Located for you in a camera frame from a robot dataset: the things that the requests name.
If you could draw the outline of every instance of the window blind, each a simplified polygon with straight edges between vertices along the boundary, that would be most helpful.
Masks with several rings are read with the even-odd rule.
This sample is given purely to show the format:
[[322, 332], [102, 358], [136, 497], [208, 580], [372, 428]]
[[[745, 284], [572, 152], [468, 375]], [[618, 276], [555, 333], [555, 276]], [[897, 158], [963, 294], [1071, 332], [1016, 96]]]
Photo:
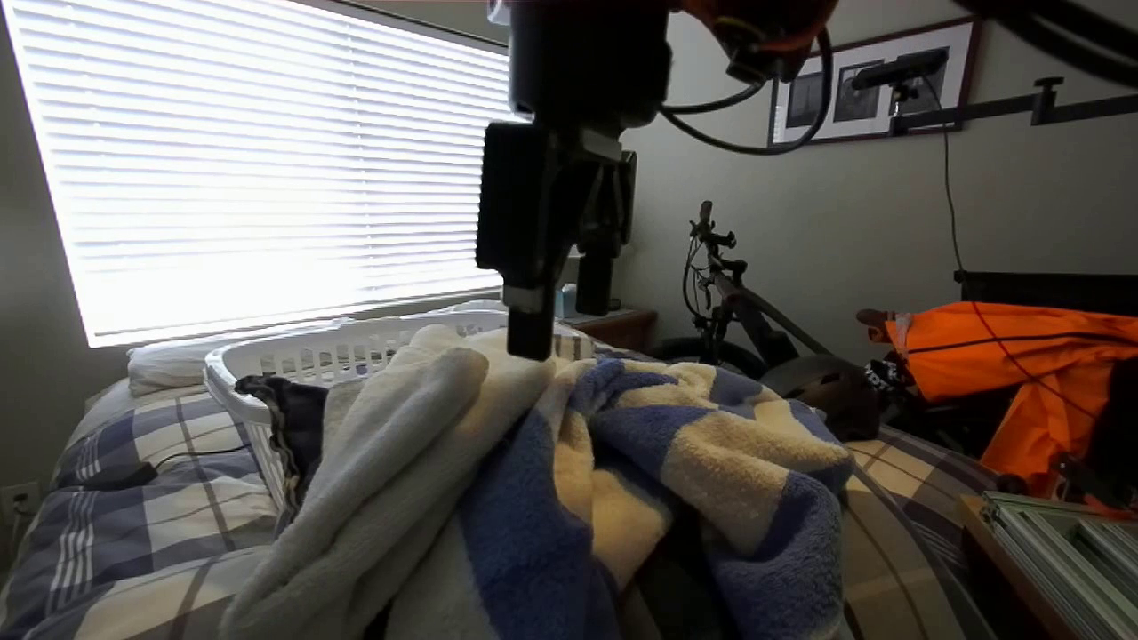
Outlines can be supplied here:
[[290, 0], [5, 0], [88, 345], [497, 284], [504, 54]]

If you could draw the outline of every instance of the bed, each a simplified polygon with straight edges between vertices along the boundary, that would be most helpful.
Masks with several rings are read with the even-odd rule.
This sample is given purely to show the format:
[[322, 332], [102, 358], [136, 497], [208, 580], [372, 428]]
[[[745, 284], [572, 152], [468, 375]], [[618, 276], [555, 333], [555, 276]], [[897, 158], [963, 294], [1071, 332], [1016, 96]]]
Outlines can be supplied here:
[[[248, 435], [204, 387], [195, 355], [177, 353], [177, 376], [150, 368], [150, 382], [120, 382], [79, 423], [0, 594], [5, 640], [219, 638], [280, 524]], [[840, 638], [987, 638], [957, 497], [989, 491], [994, 477], [891, 428], [849, 455]]]

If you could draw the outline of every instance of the white basket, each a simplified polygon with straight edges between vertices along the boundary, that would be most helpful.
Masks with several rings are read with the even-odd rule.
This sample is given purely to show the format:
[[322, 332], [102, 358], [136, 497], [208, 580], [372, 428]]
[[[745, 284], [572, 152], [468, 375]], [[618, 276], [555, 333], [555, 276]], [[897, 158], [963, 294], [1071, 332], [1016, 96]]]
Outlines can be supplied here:
[[457, 327], [459, 333], [479, 333], [504, 327], [504, 313], [430, 313], [412, 321], [367, 321], [334, 332], [286, 333], [262, 343], [227, 345], [208, 355], [208, 387], [246, 429], [260, 477], [286, 513], [290, 477], [280, 455], [272, 447], [272, 408], [240, 394], [241, 376], [274, 375], [295, 385], [331, 387], [341, 382], [364, 382], [392, 363], [392, 355], [412, 343], [427, 324]]

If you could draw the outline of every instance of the crumpled blanket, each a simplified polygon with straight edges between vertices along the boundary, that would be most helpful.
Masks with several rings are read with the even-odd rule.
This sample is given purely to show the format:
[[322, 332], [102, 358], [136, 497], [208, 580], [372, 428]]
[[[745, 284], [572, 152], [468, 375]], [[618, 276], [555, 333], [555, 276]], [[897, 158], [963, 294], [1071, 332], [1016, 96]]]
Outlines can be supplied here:
[[680, 524], [719, 627], [842, 633], [855, 461], [815, 408], [754, 382], [427, 333], [331, 401], [331, 428], [226, 638], [655, 638], [677, 615], [648, 568]]

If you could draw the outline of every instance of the framed picture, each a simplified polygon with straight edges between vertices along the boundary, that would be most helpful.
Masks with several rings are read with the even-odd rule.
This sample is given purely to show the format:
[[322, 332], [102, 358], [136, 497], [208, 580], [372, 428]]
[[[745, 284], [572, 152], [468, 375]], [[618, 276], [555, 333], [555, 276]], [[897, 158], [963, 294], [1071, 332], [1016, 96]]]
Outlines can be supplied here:
[[[974, 22], [900, 32], [872, 44], [840, 46], [833, 54], [833, 103], [823, 138], [891, 135], [897, 115], [925, 115], [961, 106]], [[897, 61], [946, 58], [939, 71], [903, 84], [858, 90], [855, 80]], [[823, 112], [823, 58], [810, 58], [794, 81], [777, 84], [773, 145], [802, 138]]]

